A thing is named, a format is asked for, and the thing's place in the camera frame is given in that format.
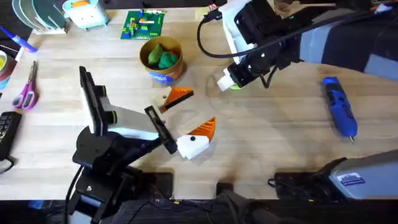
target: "yellow object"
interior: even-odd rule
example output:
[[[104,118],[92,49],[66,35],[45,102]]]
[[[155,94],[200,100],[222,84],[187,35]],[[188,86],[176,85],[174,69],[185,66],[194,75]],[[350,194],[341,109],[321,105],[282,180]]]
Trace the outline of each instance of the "yellow object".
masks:
[[[230,87],[230,89],[232,90],[241,90],[242,88],[240,88],[237,84],[234,84]]]
[[[0,69],[2,69],[5,64],[6,64],[6,61],[5,61],[4,57],[0,57]]]
[[[79,6],[85,6],[88,4],[90,4],[90,2],[88,2],[88,1],[77,1],[77,2],[72,3],[72,8],[79,7]]]

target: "pink scissors handle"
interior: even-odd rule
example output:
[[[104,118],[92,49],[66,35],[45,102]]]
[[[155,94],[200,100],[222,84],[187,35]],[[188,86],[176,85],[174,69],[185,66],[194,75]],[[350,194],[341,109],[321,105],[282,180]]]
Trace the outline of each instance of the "pink scissors handle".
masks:
[[[25,99],[22,104],[22,109],[30,110],[32,109],[37,102],[37,95],[34,91],[33,82],[29,82],[27,93],[25,94]]]
[[[28,89],[29,89],[29,84],[26,84],[24,89],[22,90],[22,92],[19,95],[17,95],[17,97],[14,98],[14,100],[12,101],[12,105],[15,108],[22,107],[22,104],[25,101],[25,96],[26,96],[26,93],[28,92]]]

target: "green toy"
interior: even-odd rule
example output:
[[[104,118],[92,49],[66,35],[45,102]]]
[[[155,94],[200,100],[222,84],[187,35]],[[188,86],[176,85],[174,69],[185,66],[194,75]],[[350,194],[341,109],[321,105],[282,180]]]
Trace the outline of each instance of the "green toy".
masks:
[[[148,55],[148,64],[153,66],[156,65],[163,53],[163,47],[158,44],[156,45],[156,47],[149,53]]]
[[[162,33],[165,11],[145,9],[129,11],[122,29],[122,40],[150,40]]]
[[[178,57],[175,54],[170,54],[169,52],[163,52],[159,60],[159,69],[163,70],[170,68],[177,63]]]

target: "label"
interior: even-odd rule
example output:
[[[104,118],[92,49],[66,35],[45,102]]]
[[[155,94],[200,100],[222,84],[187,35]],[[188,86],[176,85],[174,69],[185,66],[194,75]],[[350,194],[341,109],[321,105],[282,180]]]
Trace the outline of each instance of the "label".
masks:
[[[162,75],[154,72],[149,72],[153,79],[163,85],[171,85],[174,82],[174,79],[168,75]]]
[[[337,176],[337,179],[344,186],[356,185],[356,184],[365,184],[365,180],[358,173],[349,173],[344,175]]]

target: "toy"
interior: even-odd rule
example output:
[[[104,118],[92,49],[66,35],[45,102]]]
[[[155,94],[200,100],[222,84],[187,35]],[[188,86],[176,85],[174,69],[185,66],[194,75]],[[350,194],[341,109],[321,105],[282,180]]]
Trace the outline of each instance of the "toy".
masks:
[[[156,9],[129,11],[120,39],[150,40],[160,36],[164,13]]]
[[[109,21],[103,3],[99,0],[67,0],[62,8],[78,27],[85,30],[106,25]]]

